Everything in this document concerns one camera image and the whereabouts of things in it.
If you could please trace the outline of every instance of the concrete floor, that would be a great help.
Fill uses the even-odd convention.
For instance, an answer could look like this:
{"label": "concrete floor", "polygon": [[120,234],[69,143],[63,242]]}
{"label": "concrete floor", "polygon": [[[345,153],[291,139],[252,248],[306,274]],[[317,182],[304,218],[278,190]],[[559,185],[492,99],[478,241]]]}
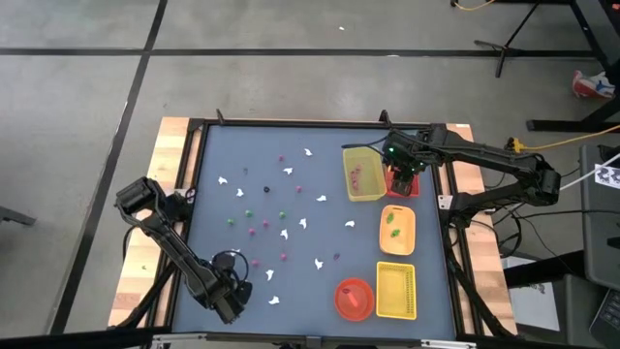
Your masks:
{"label": "concrete floor", "polygon": [[[156,7],[156,0],[5,0],[0,47],[141,48]],[[177,0],[156,48],[475,49],[474,39],[504,42],[527,9],[465,13],[448,0]],[[541,7],[514,45],[587,49],[571,11],[553,6]],[[39,218],[32,228],[0,225],[0,336],[45,331],[137,65],[136,57],[0,56],[0,205]],[[230,118],[375,120],[387,109],[398,121],[470,123],[478,142],[518,137],[534,145],[571,135],[528,133],[525,119],[577,120],[600,103],[577,100],[570,89],[573,70],[599,71],[592,60],[512,60],[501,79],[494,69],[494,60],[471,58],[151,58],[67,330],[107,324],[126,229],[112,196],[145,174],[162,116],[214,116],[220,108]],[[577,149],[544,155],[567,173]],[[488,184],[499,178],[483,174]],[[553,209],[579,206],[575,187]],[[507,223],[501,236],[512,232]],[[535,223],[556,253],[582,246],[578,215]],[[524,229],[521,250],[547,257]]]}

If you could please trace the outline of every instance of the wooden plank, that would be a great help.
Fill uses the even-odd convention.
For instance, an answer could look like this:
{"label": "wooden plank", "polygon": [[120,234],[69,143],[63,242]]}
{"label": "wooden plank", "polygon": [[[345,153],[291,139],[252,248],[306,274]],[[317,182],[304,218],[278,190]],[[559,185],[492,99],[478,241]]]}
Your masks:
{"label": "wooden plank", "polygon": [[[467,141],[474,140],[474,134],[470,125],[449,124],[448,129],[459,134]],[[459,192],[477,194],[484,191],[481,169],[478,166],[463,162],[454,162],[454,175],[456,176],[456,186]],[[442,187],[448,188],[448,180],[442,178]],[[493,226],[491,217],[485,213],[479,213],[474,217],[475,220]],[[483,225],[472,223],[465,230],[467,243],[469,245],[472,270],[476,281],[476,289],[482,299],[489,306],[493,314],[497,316],[504,327],[512,333],[517,333],[516,323],[512,314],[511,298],[506,286],[504,271],[500,261],[500,253],[497,248],[497,239],[493,231]],[[473,333],[472,315],[469,309],[467,296],[459,288],[461,294],[461,307],[463,308],[463,318],[466,320],[466,332]],[[484,327],[486,334],[491,335],[487,327]]]}
{"label": "wooden plank", "polygon": [[[174,189],[188,122],[187,117],[164,117],[160,124],[147,176],[159,181],[166,192]],[[134,229],[108,319],[110,326],[125,320],[151,287],[160,251],[151,238]]]}

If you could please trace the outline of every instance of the yellow plastic basket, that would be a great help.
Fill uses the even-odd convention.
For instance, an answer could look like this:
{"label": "yellow plastic basket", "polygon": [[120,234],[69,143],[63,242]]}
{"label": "yellow plastic basket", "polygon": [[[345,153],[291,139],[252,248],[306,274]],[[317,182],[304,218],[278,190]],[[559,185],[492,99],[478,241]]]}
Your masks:
{"label": "yellow plastic basket", "polygon": [[377,263],[377,316],[416,320],[416,269],[399,263]]}
{"label": "yellow plastic basket", "polygon": [[[375,201],[386,194],[388,189],[379,153],[367,147],[348,148],[342,151],[342,160],[349,200]],[[356,185],[352,173],[355,173]]]}

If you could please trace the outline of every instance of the blue table surface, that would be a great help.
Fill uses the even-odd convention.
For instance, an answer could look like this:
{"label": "blue table surface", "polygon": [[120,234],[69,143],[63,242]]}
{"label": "blue table surface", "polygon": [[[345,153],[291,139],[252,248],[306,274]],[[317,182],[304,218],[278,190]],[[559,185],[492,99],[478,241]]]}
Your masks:
{"label": "blue table surface", "polygon": [[[420,196],[383,197],[352,203],[347,196],[341,145],[369,143],[386,130],[340,128],[209,127],[188,244],[210,260],[215,253],[240,249],[250,267],[254,291],[246,309],[231,325],[205,310],[181,286],[172,329],[175,332],[265,333],[382,338],[454,339],[452,311],[438,212],[430,171],[419,176]],[[312,156],[306,156],[309,148]],[[291,167],[287,175],[284,168]],[[220,185],[218,177],[227,179]],[[301,193],[295,191],[301,186]],[[263,188],[268,186],[268,193]],[[238,198],[237,188],[244,196]],[[327,201],[317,202],[321,195]],[[416,214],[416,249],[410,256],[384,254],[379,249],[380,215],[386,205],[408,206]],[[254,212],[248,218],[246,209]],[[284,210],[286,217],[278,213]],[[227,220],[234,219],[229,225]],[[298,223],[306,218],[307,229]],[[264,228],[263,220],[269,221]],[[354,228],[345,223],[354,220]],[[251,237],[248,230],[254,228]],[[283,229],[289,238],[280,237]],[[286,253],[286,262],[280,254]],[[340,258],[334,260],[334,254]],[[324,262],[317,270],[315,258]],[[412,264],[416,268],[418,319],[378,317],[363,322],[341,318],[334,307],[334,290],[344,279],[364,279],[376,292],[379,261]],[[236,269],[244,273],[237,258]],[[271,281],[265,272],[274,270]],[[270,305],[274,296],[280,303]]]}

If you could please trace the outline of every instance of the red bowl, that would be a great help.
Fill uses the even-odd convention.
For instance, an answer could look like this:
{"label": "red bowl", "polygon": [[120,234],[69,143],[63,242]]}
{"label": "red bowl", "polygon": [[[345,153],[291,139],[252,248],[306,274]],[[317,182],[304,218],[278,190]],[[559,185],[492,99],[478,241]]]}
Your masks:
{"label": "red bowl", "polygon": [[338,314],[343,318],[349,321],[363,321],[375,308],[375,297],[366,281],[351,277],[336,287],[334,304]]}

